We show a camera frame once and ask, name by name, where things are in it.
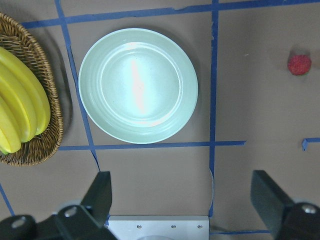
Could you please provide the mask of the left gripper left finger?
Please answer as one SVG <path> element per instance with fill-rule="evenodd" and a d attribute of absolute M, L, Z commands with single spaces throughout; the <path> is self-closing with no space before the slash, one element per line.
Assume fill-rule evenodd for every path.
<path fill-rule="evenodd" d="M 111 174 L 100 171 L 79 204 L 68 205 L 36 222 L 27 214 L 0 222 L 2 240 L 115 240 L 105 227 L 112 205 Z"/>

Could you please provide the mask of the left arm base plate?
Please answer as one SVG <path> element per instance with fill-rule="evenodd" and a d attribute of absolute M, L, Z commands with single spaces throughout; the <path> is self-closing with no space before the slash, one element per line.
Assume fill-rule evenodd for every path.
<path fill-rule="evenodd" d="M 118 240 L 209 240 L 209 218 L 196 215 L 110 216 L 105 226 Z"/>

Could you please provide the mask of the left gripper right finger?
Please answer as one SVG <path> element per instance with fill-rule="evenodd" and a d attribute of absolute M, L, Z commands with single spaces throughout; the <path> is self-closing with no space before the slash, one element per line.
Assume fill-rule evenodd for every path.
<path fill-rule="evenodd" d="M 274 240 L 318 240 L 320 207 L 295 202 L 264 170 L 254 170 L 250 200 Z"/>

